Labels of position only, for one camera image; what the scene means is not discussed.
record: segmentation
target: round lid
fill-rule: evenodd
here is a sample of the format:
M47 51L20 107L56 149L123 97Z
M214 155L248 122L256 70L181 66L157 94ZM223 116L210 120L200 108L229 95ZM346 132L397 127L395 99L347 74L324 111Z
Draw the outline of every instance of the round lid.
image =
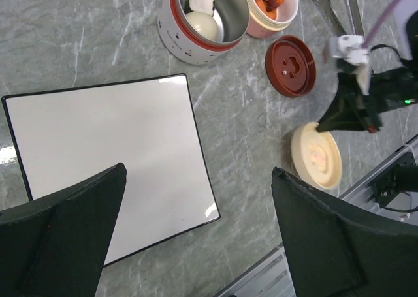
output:
M309 123L295 133L292 158L304 181L332 189L342 177L341 155L331 133L319 133L317 126L318 123Z
M271 45L267 52L266 68L270 81L280 93L298 97L314 88L314 57L307 45L294 36L284 36Z

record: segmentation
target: table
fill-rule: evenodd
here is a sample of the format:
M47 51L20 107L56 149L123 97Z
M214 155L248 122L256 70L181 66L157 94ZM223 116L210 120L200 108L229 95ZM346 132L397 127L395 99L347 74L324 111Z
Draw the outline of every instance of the table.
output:
M281 243L270 194L271 171L294 172L294 129L317 121L336 91L336 75L321 61L331 32L310 0L294 22L265 40L245 36L215 63L178 61L157 36L162 0L0 0L0 95L63 89L185 72L221 219L103 270L98 297L209 297ZM346 29L342 0L332 0ZM387 0L359 0L367 32ZM280 35L302 38L317 61L315 89L288 99L268 82L264 58ZM392 19L375 41L400 47ZM397 64L393 53L373 54L373 68ZM333 133L344 176L342 194L418 133L416 107L383 115L375 135ZM6 119L0 114L0 209L27 202Z

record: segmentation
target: white egg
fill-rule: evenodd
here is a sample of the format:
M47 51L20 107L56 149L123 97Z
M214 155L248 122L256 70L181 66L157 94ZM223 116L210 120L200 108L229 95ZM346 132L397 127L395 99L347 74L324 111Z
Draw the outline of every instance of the white egg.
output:
M186 18L202 36L210 40L216 40L217 24L209 14L190 12L186 14Z

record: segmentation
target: fork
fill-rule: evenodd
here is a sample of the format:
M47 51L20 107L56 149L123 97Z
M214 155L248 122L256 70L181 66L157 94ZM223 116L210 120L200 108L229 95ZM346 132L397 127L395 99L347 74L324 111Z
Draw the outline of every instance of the fork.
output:
M347 35L341 21L338 19L334 9L331 7L331 0L312 0L322 13L324 19L327 21L329 27L336 36Z
M359 3L357 0L345 0L346 7L350 13L350 23L356 35L364 36L363 24L361 22L361 15Z

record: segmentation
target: black bracket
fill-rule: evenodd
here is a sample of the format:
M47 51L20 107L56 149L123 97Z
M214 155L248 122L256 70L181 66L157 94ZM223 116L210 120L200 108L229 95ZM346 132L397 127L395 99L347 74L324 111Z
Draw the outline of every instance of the black bracket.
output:
M402 191L418 191L416 176L415 157L407 152L370 183L376 202L387 207Z

